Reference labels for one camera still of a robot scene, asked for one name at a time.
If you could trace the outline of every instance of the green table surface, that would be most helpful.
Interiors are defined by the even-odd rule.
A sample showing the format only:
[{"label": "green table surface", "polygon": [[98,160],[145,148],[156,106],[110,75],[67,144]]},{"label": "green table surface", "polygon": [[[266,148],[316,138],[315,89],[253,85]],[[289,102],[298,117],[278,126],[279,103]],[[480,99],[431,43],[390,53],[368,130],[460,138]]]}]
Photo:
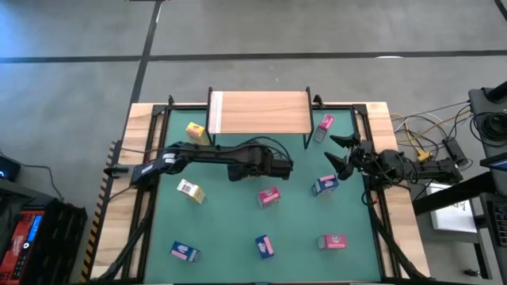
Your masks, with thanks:
[{"label": "green table surface", "polygon": [[[323,143],[313,140],[307,150],[302,135],[269,135],[279,140],[294,160],[289,180],[256,177],[237,182],[227,178],[225,165],[191,163],[182,173],[163,175],[151,232],[145,283],[246,283],[379,281],[379,265],[368,217],[361,203],[364,185],[356,172],[329,195],[313,197],[312,184],[334,173],[324,151],[340,157],[345,149],[329,134],[350,135],[353,122],[348,110],[315,110],[314,124],[324,117],[335,121]],[[189,122],[205,125],[205,111],[170,113],[166,145],[187,141]],[[217,135],[217,144],[234,146],[258,135]],[[260,140],[272,145],[272,142]],[[202,187],[202,204],[177,190],[181,179]],[[278,204],[259,207],[261,190],[277,186]],[[275,256],[262,260],[255,238],[267,234]],[[319,250],[323,234],[345,234],[348,248]],[[201,251],[196,263],[170,254],[174,241]]]}]

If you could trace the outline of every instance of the yellow cable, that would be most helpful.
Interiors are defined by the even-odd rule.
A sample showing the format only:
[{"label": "yellow cable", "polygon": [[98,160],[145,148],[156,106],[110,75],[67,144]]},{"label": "yellow cable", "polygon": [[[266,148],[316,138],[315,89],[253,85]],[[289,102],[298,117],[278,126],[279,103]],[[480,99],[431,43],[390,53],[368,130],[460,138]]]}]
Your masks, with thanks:
[{"label": "yellow cable", "polygon": [[[442,121],[442,122],[436,123],[435,125],[433,125],[433,126],[431,126],[430,128],[428,128],[426,131],[423,131],[421,134],[414,136],[412,139],[419,139],[419,138],[420,138],[420,137],[422,137],[425,133],[427,133],[428,131],[431,131],[433,128],[438,127],[438,126],[440,126],[441,124],[447,123],[447,122],[448,122],[448,121],[450,121],[450,120],[454,120],[454,119],[456,119],[456,118],[459,118],[459,117],[461,117],[461,116],[463,116],[463,115],[465,115],[465,114],[467,114],[467,113],[469,113],[469,112],[470,112],[470,110],[467,110],[466,112],[463,112],[463,113],[458,114],[458,116],[453,116],[452,118],[449,118],[449,119],[446,119],[446,120],[444,120],[444,121]],[[411,139],[404,139],[404,140],[398,141],[398,143],[406,143],[406,142],[409,142],[410,140],[411,140]]]}]

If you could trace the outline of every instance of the wooden board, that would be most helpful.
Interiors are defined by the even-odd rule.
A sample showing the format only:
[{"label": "wooden board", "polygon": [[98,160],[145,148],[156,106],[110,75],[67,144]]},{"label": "wooden board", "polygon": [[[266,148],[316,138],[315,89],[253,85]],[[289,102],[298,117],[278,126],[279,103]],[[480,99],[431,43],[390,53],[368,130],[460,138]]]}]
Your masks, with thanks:
[{"label": "wooden board", "polygon": [[[368,118],[372,129],[375,150],[392,149],[397,150],[397,144],[389,110],[385,102],[346,102],[346,103],[328,103],[330,104],[366,104],[368,108]],[[127,130],[124,134],[125,148],[136,150],[144,150],[146,145],[146,137],[150,124],[151,109],[154,104],[133,104],[128,117]],[[160,135],[160,129],[156,131],[156,137]],[[120,163],[122,164],[139,164],[142,163],[143,155],[132,152],[122,151],[120,153]],[[112,193],[118,192],[127,187],[125,180],[117,180],[112,186]],[[128,237],[130,221],[132,218],[132,210],[134,207],[135,193],[125,193],[126,195],[118,196],[118,200],[113,200],[105,216],[105,223],[102,227],[102,235],[100,237],[98,251],[93,264],[91,273],[92,278],[98,277],[111,262],[117,257],[121,249],[125,245]],[[410,194],[404,188],[391,187],[386,190],[386,199],[388,211],[391,219],[391,226],[394,232],[395,240],[399,244],[402,251],[406,254],[414,266],[424,275],[429,276],[429,268],[422,247],[422,242],[417,227],[417,222],[412,208]],[[392,276],[392,268],[390,266],[390,257],[385,243],[382,244],[382,252],[384,264],[386,266],[387,276]],[[132,267],[137,265],[137,261],[132,262]]]},{"label": "wooden board", "polygon": [[213,91],[211,134],[309,134],[308,93]]}]

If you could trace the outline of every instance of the yellow box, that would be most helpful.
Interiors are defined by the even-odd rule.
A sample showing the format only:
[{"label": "yellow box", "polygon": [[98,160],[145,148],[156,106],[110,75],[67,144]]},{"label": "yellow box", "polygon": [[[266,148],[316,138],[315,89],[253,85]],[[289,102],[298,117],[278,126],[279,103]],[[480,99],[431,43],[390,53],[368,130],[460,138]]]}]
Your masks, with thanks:
[{"label": "yellow box", "polygon": [[192,143],[197,143],[201,146],[209,146],[209,140],[206,136],[204,127],[191,122],[186,128],[186,132],[187,135],[189,135],[190,141],[192,141]]},{"label": "yellow box", "polygon": [[206,197],[203,189],[185,179],[181,179],[180,184],[177,186],[177,190],[185,193],[188,197],[194,199],[198,203],[203,203],[204,197]]}]

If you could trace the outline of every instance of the monitor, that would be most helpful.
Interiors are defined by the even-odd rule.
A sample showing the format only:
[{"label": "monitor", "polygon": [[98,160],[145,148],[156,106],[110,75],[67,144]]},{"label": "monitor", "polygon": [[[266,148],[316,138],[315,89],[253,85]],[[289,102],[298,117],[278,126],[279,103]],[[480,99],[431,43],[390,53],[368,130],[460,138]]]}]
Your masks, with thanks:
[{"label": "monitor", "polygon": [[481,166],[489,167],[491,169],[507,171],[507,152],[495,155],[490,158],[482,159]]}]

